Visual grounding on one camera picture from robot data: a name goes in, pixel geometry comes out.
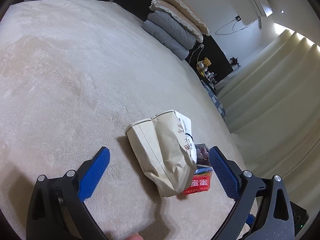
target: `metal screw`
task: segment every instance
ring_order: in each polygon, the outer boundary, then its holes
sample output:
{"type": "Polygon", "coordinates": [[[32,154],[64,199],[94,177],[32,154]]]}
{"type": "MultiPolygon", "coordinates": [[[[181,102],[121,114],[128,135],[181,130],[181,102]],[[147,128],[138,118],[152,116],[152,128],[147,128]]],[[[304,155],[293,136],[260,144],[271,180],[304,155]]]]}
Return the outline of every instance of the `metal screw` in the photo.
{"type": "Polygon", "coordinates": [[[243,175],[247,178],[250,178],[252,176],[252,173],[250,171],[244,171],[243,175]]]}
{"type": "Polygon", "coordinates": [[[38,180],[39,180],[39,181],[44,181],[44,179],[45,179],[45,176],[44,176],[44,175],[40,175],[40,176],[38,177],[38,180]]]}
{"type": "Polygon", "coordinates": [[[76,172],[74,170],[70,170],[67,172],[68,177],[73,177],[75,174],[76,174],[76,172]]]}
{"type": "Polygon", "coordinates": [[[276,176],[275,176],[275,180],[276,180],[276,181],[281,181],[281,177],[280,177],[279,175],[276,175],[276,176]]]}

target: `gray comforter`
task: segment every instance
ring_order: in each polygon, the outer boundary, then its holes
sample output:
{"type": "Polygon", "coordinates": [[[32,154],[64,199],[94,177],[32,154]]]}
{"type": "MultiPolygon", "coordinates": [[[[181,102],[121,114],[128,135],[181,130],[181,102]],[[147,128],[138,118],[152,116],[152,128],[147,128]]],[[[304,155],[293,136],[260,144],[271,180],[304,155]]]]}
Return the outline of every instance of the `gray comforter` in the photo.
{"type": "Polygon", "coordinates": [[[166,12],[155,11],[154,13],[150,13],[148,20],[159,25],[186,49],[192,49],[196,43],[196,37],[166,12]]]}
{"type": "Polygon", "coordinates": [[[179,42],[177,42],[172,36],[169,35],[164,29],[159,25],[153,23],[152,21],[146,20],[142,24],[142,28],[154,36],[159,42],[166,46],[169,50],[173,52],[180,60],[184,60],[188,55],[189,51],[183,47],[179,42]]]}

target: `window light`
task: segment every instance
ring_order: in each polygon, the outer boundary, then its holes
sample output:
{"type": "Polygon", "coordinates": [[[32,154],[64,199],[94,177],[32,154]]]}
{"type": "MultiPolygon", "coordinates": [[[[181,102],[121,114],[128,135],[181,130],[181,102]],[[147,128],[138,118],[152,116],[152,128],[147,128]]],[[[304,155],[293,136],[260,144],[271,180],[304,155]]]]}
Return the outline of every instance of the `window light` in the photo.
{"type": "MultiPolygon", "coordinates": [[[[287,28],[287,27],[284,27],[278,23],[275,23],[275,30],[276,30],[276,34],[280,35],[281,33],[283,33],[285,30],[289,30],[291,34],[294,33],[293,30],[287,28]]],[[[299,40],[302,40],[303,38],[305,38],[305,36],[301,35],[300,33],[297,33],[298,34],[298,38],[299,40]]],[[[315,44],[313,41],[309,40],[307,38],[307,42],[310,46],[312,46],[313,44],[315,44]]]]}

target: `small figurine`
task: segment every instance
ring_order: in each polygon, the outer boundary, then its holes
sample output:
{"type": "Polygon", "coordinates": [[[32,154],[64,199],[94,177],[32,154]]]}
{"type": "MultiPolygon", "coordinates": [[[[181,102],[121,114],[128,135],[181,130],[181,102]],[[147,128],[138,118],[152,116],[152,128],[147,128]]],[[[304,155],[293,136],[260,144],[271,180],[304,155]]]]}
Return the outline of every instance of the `small figurine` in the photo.
{"type": "Polygon", "coordinates": [[[238,58],[232,57],[229,60],[229,63],[231,64],[231,66],[238,66],[237,68],[241,67],[241,65],[238,63],[238,58]]]}

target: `blue gripper pad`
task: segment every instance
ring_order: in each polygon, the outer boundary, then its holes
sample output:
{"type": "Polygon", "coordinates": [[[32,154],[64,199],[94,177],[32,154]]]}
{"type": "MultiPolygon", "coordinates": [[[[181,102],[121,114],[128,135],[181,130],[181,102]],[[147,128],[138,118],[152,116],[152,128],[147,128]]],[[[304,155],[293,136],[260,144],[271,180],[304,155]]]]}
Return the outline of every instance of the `blue gripper pad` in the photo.
{"type": "Polygon", "coordinates": [[[210,149],[209,162],[227,196],[237,201],[240,198],[239,182],[229,168],[227,159],[219,153],[217,147],[212,147],[210,149]]]}
{"type": "Polygon", "coordinates": [[[79,182],[78,197],[81,202],[90,198],[98,185],[104,171],[110,162],[110,152],[108,148],[101,148],[100,154],[92,159],[92,164],[79,182]]]}
{"type": "Polygon", "coordinates": [[[249,214],[248,217],[247,217],[247,220],[245,221],[245,223],[249,226],[252,226],[253,225],[253,222],[254,222],[254,215],[252,214],[249,214]]]}

